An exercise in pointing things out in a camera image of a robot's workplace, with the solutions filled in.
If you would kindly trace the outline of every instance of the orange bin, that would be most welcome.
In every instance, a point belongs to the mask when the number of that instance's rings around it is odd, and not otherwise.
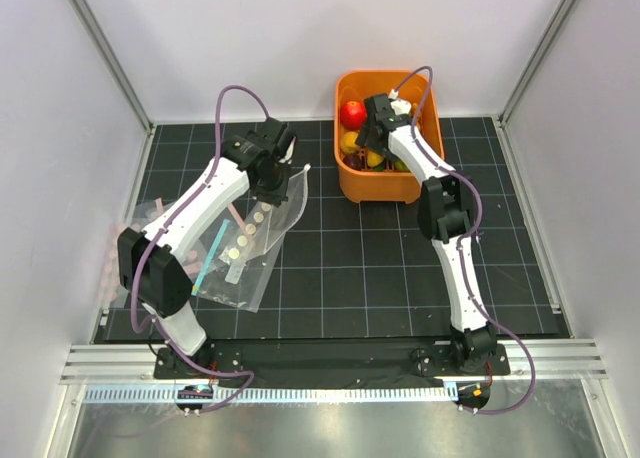
[[[411,173],[394,170],[391,165],[383,171],[357,171],[349,168],[342,161],[344,154],[340,151],[340,137],[347,131],[340,124],[340,107],[347,101],[363,101],[378,93],[388,94],[407,76],[410,71],[353,71],[338,81],[335,100],[334,123],[334,155],[338,162],[340,188],[345,196],[353,202],[361,201],[404,201],[412,203],[420,197],[420,185]],[[399,97],[410,103],[419,103],[422,93],[427,87],[427,79],[415,75],[400,89]],[[440,123],[433,88],[424,105],[418,122],[418,128],[425,141],[444,159],[444,147],[440,135]]]

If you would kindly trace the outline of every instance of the silver floor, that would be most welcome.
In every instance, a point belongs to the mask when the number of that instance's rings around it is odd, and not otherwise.
[[[514,403],[526,386],[526,380],[494,383],[491,407]],[[172,418],[136,439],[113,436],[144,431],[174,410],[173,405],[84,405],[69,456],[605,456],[579,380],[540,382],[523,408],[496,417],[458,412],[452,403],[252,405]]]

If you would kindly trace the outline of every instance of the black grid mat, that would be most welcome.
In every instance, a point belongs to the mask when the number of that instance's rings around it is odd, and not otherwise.
[[[480,190],[485,218],[473,255],[489,312],[522,335],[566,332],[552,313],[493,123],[440,120],[446,159]],[[227,124],[224,134],[253,123]],[[333,157],[333,122],[293,123],[294,166],[310,163],[309,201],[285,239],[258,313],[193,299],[212,338],[442,336],[449,303],[438,257],[420,234],[417,204],[348,201]],[[213,125],[159,127],[139,202],[173,201],[196,180],[213,152]],[[236,207],[248,211],[249,200]],[[146,340],[128,310],[111,310],[105,341]]]

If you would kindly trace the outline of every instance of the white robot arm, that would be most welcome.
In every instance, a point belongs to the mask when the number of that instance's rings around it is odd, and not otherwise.
[[[410,105],[404,106],[408,103],[379,94],[366,98],[364,104],[367,121],[357,144],[391,161],[401,159],[421,184],[418,226],[431,240],[444,272],[451,303],[452,358],[462,371],[476,369],[495,354],[497,339],[474,304],[475,300],[486,311],[471,255],[473,197],[459,179],[466,177],[442,160],[417,129],[412,130]]]
[[[415,130],[418,140],[423,140],[420,132]],[[438,164],[434,167],[416,145],[411,135],[411,126],[404,125],[389,133],[389,151],[400,158],[409,168],[409,171],[416,177],[418,183],[425,183],[431,178],[446,178],[447,174],[441,171],[442,168],[453,170],[453,167],[446,163],[429,146],[424,147],[425,151],[431,155],[432,161]],[[478,313],[477,308],[469,300],[467,289],[464,283],[463,268],[460,263],[460,253],[458,252],[457,240],[449,237],[448,242],[442,239],[433,238],[431,243],[440,258],[444,279],[449,293],[451,303],[451,325],[461,332],[464,330],[477,330],[484,328],[487,321]],[[478,280],[471,258],[471,237],[463,238],[460,242],[463,248],[465,260],[464,269],[467,270],[467,279],[476,297],[476,301],[482,303]]]
[[[273,118],[267,118],[257,131],[229,137],[213,177],[209,177],[210,164],[189,190],[142,232],[127,228],[118,237],[120,283],[131,291],[149,237],[164,230],[145,264],[138,297],[185,355],[195,357],[207,336],[191,308],[193,284],[180,263],[218,215],[247,190],[274,206],[286,200],[294,147],[293,132]],[[167,227],[174,210],[185,203],[188,206]]]

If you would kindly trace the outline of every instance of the blue straw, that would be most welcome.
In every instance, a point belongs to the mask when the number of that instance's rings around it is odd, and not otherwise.
[[[222,222],[222,225],[220,226],[220,230],[218,230],[218,234],[216,235],[216,239],[213,240],[213,244],[209,249],[209,253],[207,253],[207,258],[204,260],[204,264],[202,265],[202,270],[200,270],[200,273],[198,274],[198,278],[196,278],[196,283],[195,285],[193,285],[193,288],[191,289],[191,296],[196,296],[196,293],[200,289],[200,285],[202,285],[204,276],[206,275],[207,270],[209,269],[209,266],[213,261],[213,255],[215,255],[216,253],[216,249],[218,248],[218,245],[222,240],[222,235],[224,235],[224,232],[227,230],[228,224],[229,224],[229,220],[224,220]]]

